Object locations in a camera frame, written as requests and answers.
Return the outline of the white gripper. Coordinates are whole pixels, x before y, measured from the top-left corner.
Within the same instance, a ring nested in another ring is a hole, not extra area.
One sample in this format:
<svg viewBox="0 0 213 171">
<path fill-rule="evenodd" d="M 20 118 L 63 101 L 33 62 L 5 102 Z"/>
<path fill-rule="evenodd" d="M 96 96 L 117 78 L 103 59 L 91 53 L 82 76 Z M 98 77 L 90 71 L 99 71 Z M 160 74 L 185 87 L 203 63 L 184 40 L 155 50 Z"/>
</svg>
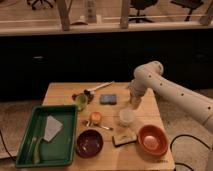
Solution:
<svg viewBox="0 0 213 171">
<path fill-rule="evenodd" d="M 129 90 L 131 108 L 133 110 L 136 110 L 141 103 L 141 98 L 145 95 L 147 91 L 147 87 L 140 81 L 133 79 L 129 84 Z"/>
</svg>

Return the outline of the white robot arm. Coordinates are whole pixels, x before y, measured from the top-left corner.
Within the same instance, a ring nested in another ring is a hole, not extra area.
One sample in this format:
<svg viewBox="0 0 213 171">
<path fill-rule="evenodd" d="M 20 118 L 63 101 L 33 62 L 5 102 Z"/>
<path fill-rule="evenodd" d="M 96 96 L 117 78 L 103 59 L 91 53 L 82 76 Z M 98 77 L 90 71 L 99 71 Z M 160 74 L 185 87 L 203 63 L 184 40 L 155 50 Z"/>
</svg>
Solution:
<svg viewBox="0 0 213 171">
<path fill-rule="evenodd" d="M 213 99 L 191 91 L 162 77 L 164 68 L 158 61 L 140 65 L 134 70 L 130 82 L 130 103 L 137 109 L 146 90 L 176 104 L 213 134 Z"/>
</svg>

